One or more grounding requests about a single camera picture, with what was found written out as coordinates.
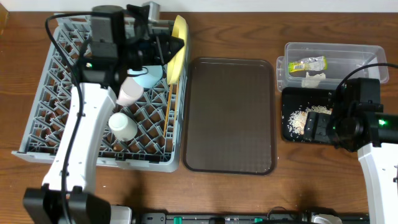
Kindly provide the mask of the yellow plate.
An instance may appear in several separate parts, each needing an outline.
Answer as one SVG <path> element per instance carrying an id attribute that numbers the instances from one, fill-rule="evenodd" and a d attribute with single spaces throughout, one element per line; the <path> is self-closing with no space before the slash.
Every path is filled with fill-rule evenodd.
<path id="1" fill-rule="evenodd" d="M 178 82 L 180 74 L 183 70 L 185 54 L 187 50 L 188 39 L 188 25 L 186 20 L 178 15 L 174 20 L 174 27 L 172 30 L 172 37 L 177 37 L 183 40 L 184 46 L 177 52 L 177 54 L 167 64 L 167 84 L 173 85 Z"/>

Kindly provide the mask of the light blue bowl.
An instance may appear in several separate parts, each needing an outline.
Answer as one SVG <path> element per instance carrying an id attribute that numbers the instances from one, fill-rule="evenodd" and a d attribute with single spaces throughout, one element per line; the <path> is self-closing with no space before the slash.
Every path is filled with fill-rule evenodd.
<path id="1" fill-rule="evenodd" d="M 127 74 L 143 88 L 152 88 L 163 76 L 163 67 L 161 65 L 151 65 L 142 67 L 142 70 L 129 69 Z"/>

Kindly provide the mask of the wooden chopstick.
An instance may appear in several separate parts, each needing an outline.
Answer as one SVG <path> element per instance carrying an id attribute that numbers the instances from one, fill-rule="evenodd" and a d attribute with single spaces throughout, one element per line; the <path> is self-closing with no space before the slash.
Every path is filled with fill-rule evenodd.
<path id="1" fill-rule="evenodd" d="M 177 82 L 176 93 L 175 93 L 174 130 L 176 130 L 176 125 L 177 125 L 179 86 L 180 86 L 180 80 Z"/>
<path id="2" fill-rule="evenodd" d="M 164 138 L 166 137 L 167 133 L 167 126 L 169 122 L 169 113 L 170 113 L 170 105 L 171 105 L 171 100 L 172 100 L 172 95 L 173 95 L 173 84 L 169 85 L 169 94 L 168 94 L 168 100 L 167 100 L 167 110 L 165 114 L 165 123 L 164 123 Z"/>

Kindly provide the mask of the white pink bowl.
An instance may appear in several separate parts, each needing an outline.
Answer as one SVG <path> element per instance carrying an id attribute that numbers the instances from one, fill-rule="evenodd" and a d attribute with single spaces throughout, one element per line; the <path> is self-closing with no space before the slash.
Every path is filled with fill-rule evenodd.
<path id="1" fill-rule="evenodd" d="M 116 103 L 121 106 L 131 106 L 142 97 L 143 93 L 144 88 L 133 77 L 127 77 L 121 85 Z"/>

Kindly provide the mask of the orange green snack wrapper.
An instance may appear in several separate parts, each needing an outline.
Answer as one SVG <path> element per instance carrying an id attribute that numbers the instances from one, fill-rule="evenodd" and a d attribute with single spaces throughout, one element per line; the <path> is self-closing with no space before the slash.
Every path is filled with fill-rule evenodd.
<path id="1" fill-rule="evenodd" d="M 288 71 L 300 72 L 300 71 L 322 71 L 328 68 L 327 59 L 324 56 L 320 57 L 309 57 L 302 58 L 295 62 L 288 64 Z"/>

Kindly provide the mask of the white pink cup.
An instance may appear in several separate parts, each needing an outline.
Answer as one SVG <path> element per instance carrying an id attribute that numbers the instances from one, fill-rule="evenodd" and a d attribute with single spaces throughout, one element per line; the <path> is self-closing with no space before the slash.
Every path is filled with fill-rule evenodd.
<path id="1" fill-rule="evenodd" d="M 120 141 L 130 141 L 135 138 L 138 126 L 135 121 L 124 113 L 114 113 L 108 121 L 109 128 Z"/>

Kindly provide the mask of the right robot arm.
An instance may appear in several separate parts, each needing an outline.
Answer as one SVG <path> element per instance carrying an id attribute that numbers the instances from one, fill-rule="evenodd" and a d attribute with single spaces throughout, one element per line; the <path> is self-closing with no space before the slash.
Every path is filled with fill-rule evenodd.
<path id="1" fill-rule="evenodd" d="M 331 114 L 308 113 L 304 139 L 357 153 L 370 222 L 397 223 L 397 116 L 384 113 L 379 80 L 349 79 L 331 103 Z"/>

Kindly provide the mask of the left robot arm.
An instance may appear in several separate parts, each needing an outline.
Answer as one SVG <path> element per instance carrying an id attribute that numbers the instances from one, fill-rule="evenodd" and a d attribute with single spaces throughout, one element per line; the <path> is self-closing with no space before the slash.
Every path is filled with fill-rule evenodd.
<path id="1" fill-rule="evenodd" d="M 34 223 L 131 223 L 133 211 L 95 195 L 103 131 L 125 96 L 122 86 L 159 66 L 175 84 L 188 47 L 188 25 L 174 20 L 171 34 L 153 34 L 151 6 L 94 7 L 92 35 L 84 41 L 71 73 L 67 123 L 56 157 L 38 189 L 25 191 L 23 205 Z"/>

